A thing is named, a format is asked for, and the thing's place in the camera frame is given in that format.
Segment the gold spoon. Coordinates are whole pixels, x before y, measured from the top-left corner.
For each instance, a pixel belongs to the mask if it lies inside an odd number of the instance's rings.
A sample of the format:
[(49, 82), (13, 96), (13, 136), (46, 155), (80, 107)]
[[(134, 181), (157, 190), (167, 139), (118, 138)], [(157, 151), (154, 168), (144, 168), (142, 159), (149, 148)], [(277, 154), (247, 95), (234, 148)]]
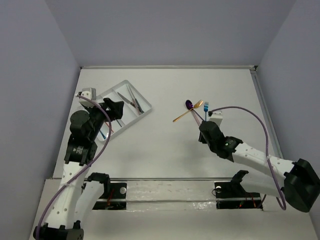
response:
[(175, 118), (172, 122), (175, 123), (177, 122), (179, 119), (181, 119), (183, 116), (185, 116), (186, 114), (190, 113), (191, 110), (197, 109), (199, 108), (202, 104), (204, 103), (203, 100), (199, 100), (197, 103), (193, 104), (193, 107), (191, 109), (187, 109), (187, 111), (185, 113), (183, 113), (182, 115), (178, 116), (177, 118)]

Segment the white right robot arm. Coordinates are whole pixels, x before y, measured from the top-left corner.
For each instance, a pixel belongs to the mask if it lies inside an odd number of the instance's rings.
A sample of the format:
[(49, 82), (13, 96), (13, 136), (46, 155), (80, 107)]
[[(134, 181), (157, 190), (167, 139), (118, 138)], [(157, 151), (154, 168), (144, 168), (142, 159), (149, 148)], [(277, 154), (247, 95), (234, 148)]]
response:
[(219, 158), (258, 172), (243, 170), (232, 177), (230, 190), (235, 196), (256, 192), (283, 199), (300, 212), (311, 210), (320, 195), (320, 178), (308, 161), (266, 155), (236, 137), (224, 136), (212, 121), (202, 122), (199, 131), (199, 141)]

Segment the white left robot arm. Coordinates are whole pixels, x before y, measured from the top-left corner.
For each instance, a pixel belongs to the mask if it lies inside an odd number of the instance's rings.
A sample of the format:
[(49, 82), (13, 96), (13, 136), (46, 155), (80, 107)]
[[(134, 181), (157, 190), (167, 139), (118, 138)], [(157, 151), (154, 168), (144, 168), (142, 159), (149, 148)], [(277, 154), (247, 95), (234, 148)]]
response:
[(33, 237), (36, 240), (81, 240), (84, 220), (99, 197), (110, 194), (110, 177), (93, 173), (85, 182), (91, 165), (100, 157), (95, 142), (102, 126), (123, 116), (123, 101), (104, 98), (97, 103), (79, 96), (83, 110), (70, 117), (70, 136), (64, 157), (59, 189), (45, 207)]

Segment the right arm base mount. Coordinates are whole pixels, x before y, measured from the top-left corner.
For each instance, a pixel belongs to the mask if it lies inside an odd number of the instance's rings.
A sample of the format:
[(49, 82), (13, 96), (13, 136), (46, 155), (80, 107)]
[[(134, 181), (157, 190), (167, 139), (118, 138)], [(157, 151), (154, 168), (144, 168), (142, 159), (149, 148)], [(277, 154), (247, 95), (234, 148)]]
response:
[(262, 209), (262, 197), (257, 192), (246, 192), (240, 184), (215, 182), (212, 195), (218, 210)]

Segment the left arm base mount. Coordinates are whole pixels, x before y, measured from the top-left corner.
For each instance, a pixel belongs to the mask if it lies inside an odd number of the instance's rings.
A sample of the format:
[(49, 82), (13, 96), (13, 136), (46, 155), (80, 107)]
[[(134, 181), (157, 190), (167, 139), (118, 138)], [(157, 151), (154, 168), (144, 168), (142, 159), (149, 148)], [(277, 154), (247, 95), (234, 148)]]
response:
[(111, 182), (108, 193), (104, 193), (94, 204), (93, 210), (126, 210), (127, 183)]

